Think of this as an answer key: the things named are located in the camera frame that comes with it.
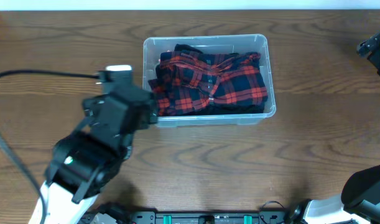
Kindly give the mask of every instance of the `black cable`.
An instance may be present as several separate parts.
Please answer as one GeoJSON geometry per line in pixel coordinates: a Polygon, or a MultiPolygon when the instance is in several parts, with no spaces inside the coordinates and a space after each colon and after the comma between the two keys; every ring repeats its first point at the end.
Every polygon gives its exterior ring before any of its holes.
{"type": "MultiPolygon", "coordinates": [[[[261,211],[266,205],[271,204],[271,203],[277,203],[277,204],[279,204],[283,209],[285,209],[285,207],[284,207],[281,203],[279,203],[279,202],[277,202],[277,201],[268,201],[268,202],[264,203],[264,205],[262,205],[262,206],[260,207],[260,211],[261,211]]],[[[264,221],[264,217],[263,217],[263,216],[260,216],[260,220],[262,220],[262,222],[263,222],[264,224],[269,224],[269,223],[266,223],[266,221],[264,221]]]]}
{"type": "MultiPolygon", "coordinates": [[[[63,77],[76,77],[76,78],[99,78],[97,75],[84,75],[84,74],[76,74],[76,73],[67,73],[67,72],[53,72],[53,71],[46,71],[46,70],[10,70],[6,72],[0,73],[0,78],[6,77],[8,75],[17,75],[21,73],[33,73],[33,74],[43,74],[43,75],[58,75],[63,77]]],[[[31,174],[29,169],[22,163],[20,158],[17,156],[16,153],[14,153],[11,148],[7,145],[7,142],[2,138],[0,135],[0,148],[2,152],[5,153],[5,155],[13,162],[14,165],[25,175],[25,177],[28,178],[29,182],[34,187],[36,193],[39,195],[40,200],[42,201],[42,218],[40,220],[40,224],[44,224],[47,216],[47,205],[46,201],[40,192],[40,187],[35,179],[35,177],[31,174]]]]}
{"type": "Polygon", "coordinates": [[[76,74],[76,73],[68,73],[68,72],[53,72],[46,70],[33,70],[33,69],[21,69],[21,70],[10,70],[0,73],[0,78],[8,76],[8,75],[17,75],[23,73],[31,73],[31,74],[41,74],[41,75],[58,75],[63,77],[76,77],[76,78],[99,78],[98,75],[84,75],[84,74],[76,74]]]}

